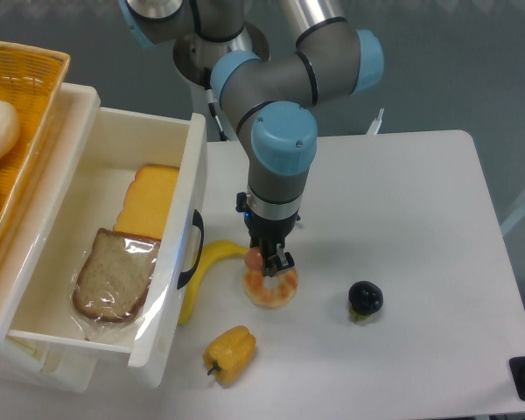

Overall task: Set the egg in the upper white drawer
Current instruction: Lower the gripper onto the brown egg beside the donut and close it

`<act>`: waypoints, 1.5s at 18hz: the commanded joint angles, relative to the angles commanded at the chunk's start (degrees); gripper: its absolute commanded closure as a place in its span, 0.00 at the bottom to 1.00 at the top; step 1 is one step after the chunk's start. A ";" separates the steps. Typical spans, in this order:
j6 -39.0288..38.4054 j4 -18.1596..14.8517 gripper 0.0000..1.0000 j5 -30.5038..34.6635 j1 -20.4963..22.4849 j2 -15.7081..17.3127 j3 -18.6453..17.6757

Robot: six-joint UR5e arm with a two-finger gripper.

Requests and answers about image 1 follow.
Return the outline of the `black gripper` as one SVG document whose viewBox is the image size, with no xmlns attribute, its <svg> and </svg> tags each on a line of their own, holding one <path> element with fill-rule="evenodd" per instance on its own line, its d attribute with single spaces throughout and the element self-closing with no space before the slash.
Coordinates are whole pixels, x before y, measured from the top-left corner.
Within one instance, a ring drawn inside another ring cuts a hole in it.
<svg viewBox="0 0 525 420">
<path fill-rule="evenodd" d="M 299 208 L 291 210 L 290 204 L 296 204 L 296 201 L 274 204 L 259 199 L 252 192 L 238 192 L 236 195 L 236 212 L 243 215 L 249 246 L 260 250 L 264 277 L 275 277 L 277 269 L 290 270 L 294 267 L 291 253 L 278 251 L 285 249 L 286 238 L 301 220 Z"/>
</svg>

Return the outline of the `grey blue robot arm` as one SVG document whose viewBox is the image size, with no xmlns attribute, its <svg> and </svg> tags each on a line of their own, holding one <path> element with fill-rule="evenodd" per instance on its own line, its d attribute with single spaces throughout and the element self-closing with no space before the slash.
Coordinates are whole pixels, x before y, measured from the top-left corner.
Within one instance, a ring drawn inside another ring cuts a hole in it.
<svg viewBox="0 0 525 420">
<path fill-rule="evenodd" d="M 270 59 L 256 41 L 241 1 L 122 1 L 137 41 L 173 41 L 174 62 L 206 90 L 213 116 L 223 114 L 248 156 L 248 187 L 237 196 L 262 273 L 294 266 L 285 249 L 298 219 L 317 151 L 311 107 L 376 84 L 384 71 L 382 46 L 368 30 L 353 30 L 338 1 L 284 1 L 295 52 Z"/>
</svg>

